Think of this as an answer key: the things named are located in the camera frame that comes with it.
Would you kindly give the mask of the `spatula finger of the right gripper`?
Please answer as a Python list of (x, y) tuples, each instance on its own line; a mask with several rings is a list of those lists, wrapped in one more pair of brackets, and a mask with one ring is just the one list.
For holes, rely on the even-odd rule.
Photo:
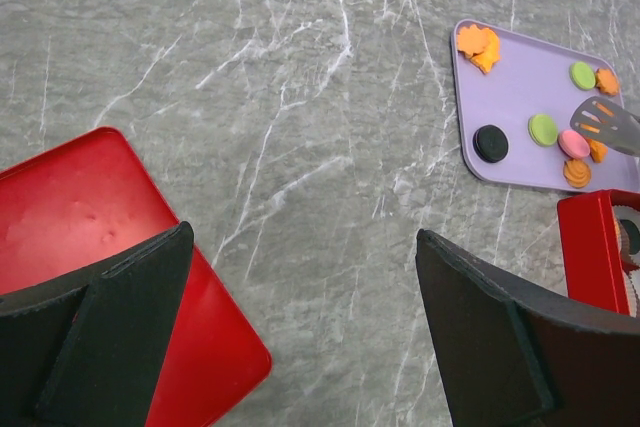
[(639, 117), (604, 97), (583, 101), (572, 114), (570, 126), (617, 152), (639, 155)]

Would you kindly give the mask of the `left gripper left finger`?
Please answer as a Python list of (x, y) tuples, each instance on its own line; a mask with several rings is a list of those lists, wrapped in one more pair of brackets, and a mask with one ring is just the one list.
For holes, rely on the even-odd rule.
[(193, 250), (193, 229), (182, 222), (2, 295), (2, 425), (144, 425)]

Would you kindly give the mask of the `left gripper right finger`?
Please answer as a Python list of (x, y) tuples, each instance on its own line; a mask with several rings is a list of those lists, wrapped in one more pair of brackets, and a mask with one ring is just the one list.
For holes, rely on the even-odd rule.
[(636, 426), (639, 321), (559, 295), (431, 230), (416, 269), (456, 426)]

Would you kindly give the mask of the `red cookie tin box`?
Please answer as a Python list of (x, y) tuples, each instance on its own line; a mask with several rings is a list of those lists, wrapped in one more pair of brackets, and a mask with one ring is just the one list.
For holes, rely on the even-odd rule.
[(620, 190), (580, 194), (558, 203), (568, 295), (571, 299), (635, 316), (627, 274), (634, 267), (621, 253), (626, 232), (618, 222), (639, 210), (639, 195)]

